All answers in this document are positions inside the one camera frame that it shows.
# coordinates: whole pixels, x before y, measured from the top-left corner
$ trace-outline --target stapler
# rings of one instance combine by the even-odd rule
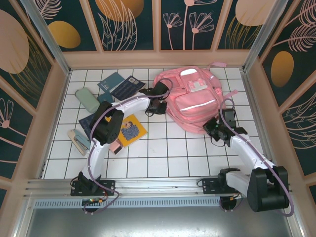
[[[85,156],[86,152],[90,149],[90,141],[77,130],[70,130],[68,136],[81,155]]]

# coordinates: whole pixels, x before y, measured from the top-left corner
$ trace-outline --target backpack strap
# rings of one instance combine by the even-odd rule
[[[207,69],[209,70],[211,68],[211,66],[217,66],[217,67],[225,68],[227,66],[227,64],[226,63],[221,63],[221,62],[214,62],[214,63],[211,63],[210,65],[208,65]]]
[[[238,91],[235,89],[235,90],[229,92],[227,95],[224,95],[224,99],[232,97],[233,95],[236,95],[237,93],[238,93]]]

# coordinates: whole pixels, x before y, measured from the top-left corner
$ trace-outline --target yellow circle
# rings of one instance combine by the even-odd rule
[[[65,21],[54,21],[48,25],[59,46],[64,48],[76,48],[80,44],[78,31]]]
[[[121,5],[121,2],[126,8],[133,13],[134,18],[138,17],[144,9],[144,0],[95,0],[100,11],[107,18],[113,21],[127,21],[129,17],[124,17],[124,8]]]
[[[0,10],[0,68],[17,74],[29,61],[29,41],[20,23],[10,14]]]
[[[275,0],[238,0],[236,18],[245,26],[260,26],[265,23]]]
[[[290,80],[294,70],[294,59],[286,51],[279,52],[271,66],[271,79],[275,86],[283,87]]]

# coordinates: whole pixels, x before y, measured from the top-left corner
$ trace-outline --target backpack pocket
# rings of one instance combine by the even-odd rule
[[[200,90],[179,96],[175,99],[179,112],[186,117],[200,117],[204,119],[210,112],[219,108],[219,102],[209,90]]]

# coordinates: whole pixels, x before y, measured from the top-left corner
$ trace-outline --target pink backpack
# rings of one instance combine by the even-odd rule
[[[209,69],[185,67],[160,73],[154,80],[154,85],[162,78],[173,82],[173,89],[166,98],[166,112],[185,131],[206,134],[203,125],[213,117],[218,116],[218,110],[224,100],[222,85]],[[162,80],[169,88],[171,83]],[[225,98],[236,94],[234,90]]]

